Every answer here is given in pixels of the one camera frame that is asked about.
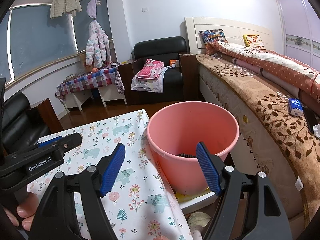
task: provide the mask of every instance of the brown floral blanket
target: brown floral blanket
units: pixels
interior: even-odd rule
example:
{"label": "brown floral blanket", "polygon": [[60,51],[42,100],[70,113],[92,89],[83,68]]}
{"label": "brown floral blanket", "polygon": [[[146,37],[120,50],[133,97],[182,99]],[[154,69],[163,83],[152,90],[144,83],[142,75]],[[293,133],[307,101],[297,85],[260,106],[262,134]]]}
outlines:
{"label": "brown floral blanket", "polygon": [[304,116],[289,115],[288,103],[277,91],[289,93],[221,58],[200,54],[197,60],[241,98],[279,146],[304,185],[300,193],[308,223],[320,205],[320,141],[308,130]]}

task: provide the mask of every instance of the wardrobe door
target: wardrobe door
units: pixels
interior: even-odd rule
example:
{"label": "wardrobe door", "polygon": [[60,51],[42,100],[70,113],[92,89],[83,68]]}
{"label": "wardrobe door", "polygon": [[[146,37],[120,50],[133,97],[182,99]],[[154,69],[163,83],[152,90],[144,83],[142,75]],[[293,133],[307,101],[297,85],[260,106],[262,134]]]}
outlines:
{"label": "wardrobe door", "polygon": [[285,54],[311,64],[311,36],[302,0],[279,0],[285,34]]}
{"label": "wardrobe door", "polygon": [[308,14],[312,36],[312,67],[320,71],[320,19],[308,0],[303,0]]}

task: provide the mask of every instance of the wooden floor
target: wooden floor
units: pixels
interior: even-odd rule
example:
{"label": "wooden floor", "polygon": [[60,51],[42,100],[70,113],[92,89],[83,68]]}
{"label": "wooden floor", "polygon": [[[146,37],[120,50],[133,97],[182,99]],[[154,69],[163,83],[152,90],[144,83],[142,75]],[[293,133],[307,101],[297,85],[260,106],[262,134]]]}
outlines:
{"label": "wooden floor", "polygon": [[104,107],[100,98],[89,99],[82,105],[82,111],[79,111],[78,108],[70,109],[70,113],[62,117],[60,123],[64,130],[67,130],[140,109],[145,109],[149,118],[151,118],[160,109],[174,103],[177,102],[128,106],[124,104],[123,100],[114,100],[107,103],[107,106]]}

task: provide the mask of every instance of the floral tablecloth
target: floral tablecloth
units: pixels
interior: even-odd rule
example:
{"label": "floral tablecloth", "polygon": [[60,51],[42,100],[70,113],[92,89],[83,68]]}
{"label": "floral tablecloth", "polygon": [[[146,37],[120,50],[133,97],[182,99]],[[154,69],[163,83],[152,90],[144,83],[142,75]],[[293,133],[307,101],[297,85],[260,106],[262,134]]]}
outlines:
{"label": "floral tablecloth", "polygon": [[[117,238],[152,240],[164,235],[170,240],[192,240],[176,197],[151,154],[146,137],[148,121],[146,111],[140,110],[40,138],[39,142],[44,142],[79,132],[83,142],[66,153],[63,165],[30,183],[28,190],[41,199],[56,172],[82,172],[111,155],[121,142],[126,148],[124,163],[112,192],[101,199]],[[80,193],[75,193],[75,203],[81,234],[90,239]]]}

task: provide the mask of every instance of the white jacket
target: white jacket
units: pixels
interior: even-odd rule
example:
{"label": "white jacket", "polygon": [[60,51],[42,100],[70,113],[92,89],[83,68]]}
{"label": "white jacket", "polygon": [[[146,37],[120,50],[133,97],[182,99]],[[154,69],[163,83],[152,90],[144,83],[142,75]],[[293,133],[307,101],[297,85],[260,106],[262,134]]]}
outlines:
{"label": "white jacket", "polygon": [[101,68],[103,62],[109,65],[111,63],[109,39],[97,21],[90,23],[89,36],[86,48],[87,65],[92,65],[93,62],[96,68]]}
{"label": "white jacket", "polygon": [[62,16],[63,13],[76,16],[76,10],[82,11],[79,0],[53,0],[50,8],[50,18]]}

